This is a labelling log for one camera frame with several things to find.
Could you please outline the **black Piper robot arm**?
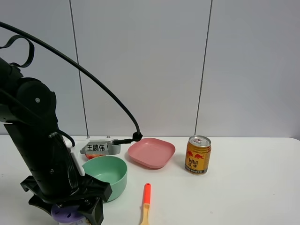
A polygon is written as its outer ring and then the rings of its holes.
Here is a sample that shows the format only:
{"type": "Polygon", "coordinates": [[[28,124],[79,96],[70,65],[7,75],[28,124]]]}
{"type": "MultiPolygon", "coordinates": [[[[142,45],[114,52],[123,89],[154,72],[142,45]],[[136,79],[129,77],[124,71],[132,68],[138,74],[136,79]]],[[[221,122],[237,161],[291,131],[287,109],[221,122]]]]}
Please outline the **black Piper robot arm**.
{"type": "Polygon", "coordinates": [[[21,182],[29,204],[47,213],[76,206],[91,224],[103,222],[109,183],[81,175],[58,128],[56,95],[41,81],[25,78],[18,66],[0,62],[0,120],[31,175],[21,182]]]}

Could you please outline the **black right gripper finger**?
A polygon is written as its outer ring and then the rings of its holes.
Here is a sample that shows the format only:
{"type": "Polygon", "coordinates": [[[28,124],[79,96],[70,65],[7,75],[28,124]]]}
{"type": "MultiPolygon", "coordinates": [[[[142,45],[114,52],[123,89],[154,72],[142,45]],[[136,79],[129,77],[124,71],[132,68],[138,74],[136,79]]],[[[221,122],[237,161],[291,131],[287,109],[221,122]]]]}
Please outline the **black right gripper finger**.
{"type": "Polygon", "coordinates": [[[100,197],[84,200],[77,211],[85,216],[91,225],[101,225],[103,222],[103,200],[100,197]]]}

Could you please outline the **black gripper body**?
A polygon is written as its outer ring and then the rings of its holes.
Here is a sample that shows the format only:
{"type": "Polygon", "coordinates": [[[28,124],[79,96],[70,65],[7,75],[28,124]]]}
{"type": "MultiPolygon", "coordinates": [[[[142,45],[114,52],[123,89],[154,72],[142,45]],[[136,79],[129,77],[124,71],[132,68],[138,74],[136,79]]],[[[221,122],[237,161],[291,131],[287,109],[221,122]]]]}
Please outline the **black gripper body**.
{"type": "Polygon", "coordinates": [[[60,135],[49,137],[26,125],[4,126],[31,172],[21,183],[24,191],[46,195],[59,207],[80,205],[93,197],[108,201],[110,184],[81,176],[60,135]]]}

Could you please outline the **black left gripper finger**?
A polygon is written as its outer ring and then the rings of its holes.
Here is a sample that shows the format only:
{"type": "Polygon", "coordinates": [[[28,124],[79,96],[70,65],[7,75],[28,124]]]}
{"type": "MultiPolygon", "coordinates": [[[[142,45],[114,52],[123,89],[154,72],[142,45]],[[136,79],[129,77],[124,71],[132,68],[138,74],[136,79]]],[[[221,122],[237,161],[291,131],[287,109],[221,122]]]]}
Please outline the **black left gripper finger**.
{"type": "Polygon", "coordinates": [[[43,194],[36,195],[34,194],[30,199],[29,199],[29,205],[35,206],[46,213],[51,213],[52,206],[55,204],[55,201],[43,194]]]}

